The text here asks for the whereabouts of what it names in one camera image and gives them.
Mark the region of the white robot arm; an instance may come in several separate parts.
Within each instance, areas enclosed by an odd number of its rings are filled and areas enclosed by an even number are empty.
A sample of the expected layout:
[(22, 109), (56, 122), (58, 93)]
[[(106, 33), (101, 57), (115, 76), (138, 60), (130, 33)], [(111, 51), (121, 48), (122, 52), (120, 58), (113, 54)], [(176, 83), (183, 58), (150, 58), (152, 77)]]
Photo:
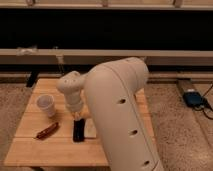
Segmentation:
[(142, 59), (130, 57), (58, 80), (70, 112), (79, 114), (88, 107), (111, 171), (164, 171), (135, 100), (148, 74)]

